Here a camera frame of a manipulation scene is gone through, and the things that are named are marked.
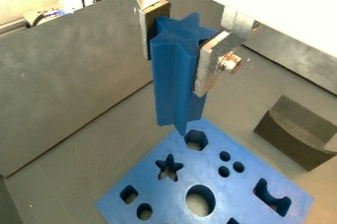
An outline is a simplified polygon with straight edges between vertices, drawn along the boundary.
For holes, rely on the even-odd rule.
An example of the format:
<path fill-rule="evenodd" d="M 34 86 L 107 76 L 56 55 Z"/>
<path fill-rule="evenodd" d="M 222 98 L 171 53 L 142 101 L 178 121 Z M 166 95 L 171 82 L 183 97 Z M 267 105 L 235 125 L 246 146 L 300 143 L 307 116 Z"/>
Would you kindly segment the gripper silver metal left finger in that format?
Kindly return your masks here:
<path fill-rule="evenodd" d="M 134 0 L 139 14 L 143 53 L 147 60 L 151 56 L 151 39 L 158 35 L 158 17 L 170 16 L 171 2 L 167 0 Z"/>

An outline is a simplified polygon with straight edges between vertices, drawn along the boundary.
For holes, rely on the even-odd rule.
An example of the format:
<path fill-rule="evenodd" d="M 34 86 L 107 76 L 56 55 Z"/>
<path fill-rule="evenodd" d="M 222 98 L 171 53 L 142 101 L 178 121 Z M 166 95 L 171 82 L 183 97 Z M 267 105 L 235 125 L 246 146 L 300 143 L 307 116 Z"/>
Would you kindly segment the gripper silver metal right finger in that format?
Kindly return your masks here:
<path fill-rule="evenodd" d="M 242 57 L 235 49 L 248 39 L 254 30 L 255 20 L 224 7 L 222 26 L 224 30 L 200 47 L 194 93 L 203 97 L 214 87 L 223 71 L 235 73 L 242 64 Z"/>

